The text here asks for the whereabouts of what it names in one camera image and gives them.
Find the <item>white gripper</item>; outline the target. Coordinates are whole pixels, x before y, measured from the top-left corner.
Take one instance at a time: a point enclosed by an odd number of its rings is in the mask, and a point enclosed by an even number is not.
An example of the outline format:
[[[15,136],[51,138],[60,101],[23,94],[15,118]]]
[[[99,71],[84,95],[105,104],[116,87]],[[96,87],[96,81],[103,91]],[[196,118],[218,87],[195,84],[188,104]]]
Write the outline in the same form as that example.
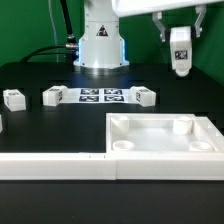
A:
[[[207,4],[224,2],[224,0],[111,0],[112,9],[118,17],[128,17],[142,14],[152,14],[152,19],[158,30],[162,42],[166,41],[166,28],[162,24],[162,11],[196,6],[198,15],[194,24],[196,37],[202,32],[201,24],[206,15]]]

